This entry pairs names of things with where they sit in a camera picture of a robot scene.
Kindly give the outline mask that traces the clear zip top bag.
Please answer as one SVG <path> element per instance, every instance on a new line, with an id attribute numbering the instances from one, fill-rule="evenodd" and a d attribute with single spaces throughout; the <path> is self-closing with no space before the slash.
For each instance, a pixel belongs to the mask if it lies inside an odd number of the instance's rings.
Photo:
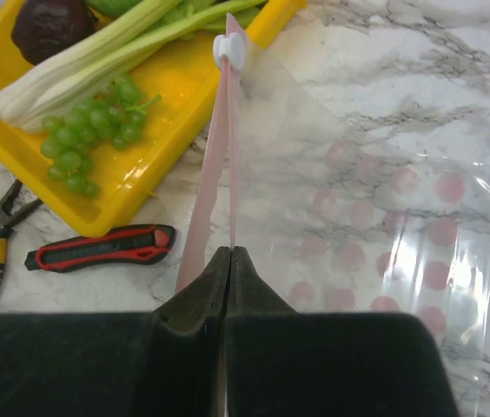
<path id="1" fill-rule="evenodd" d="M 221 72 L 176 281 L 243 247 L 302 313 L 407 313 L 478 413 L 490 296 L 490 165 L 346 137 L 330 112 L 223 18 Z"/>

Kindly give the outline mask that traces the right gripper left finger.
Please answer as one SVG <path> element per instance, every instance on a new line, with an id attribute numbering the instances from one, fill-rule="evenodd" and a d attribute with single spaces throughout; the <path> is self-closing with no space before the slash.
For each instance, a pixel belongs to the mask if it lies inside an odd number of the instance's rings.
<path id="1" fill-rule="evenodd" d="M 156 310 L 0 314 L 0 416 L 222 416 L 231 253 Z"/>

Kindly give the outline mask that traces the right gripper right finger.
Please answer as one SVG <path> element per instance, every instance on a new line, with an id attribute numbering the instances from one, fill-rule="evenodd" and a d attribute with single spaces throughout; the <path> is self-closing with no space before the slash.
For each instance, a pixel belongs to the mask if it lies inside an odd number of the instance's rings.
<path id="1" fill-rule="evenodd" d="M 225 330 L 232 416 L 455 416 L 432 335 L 403 313 L 301 314 L 231 255 Z"/>

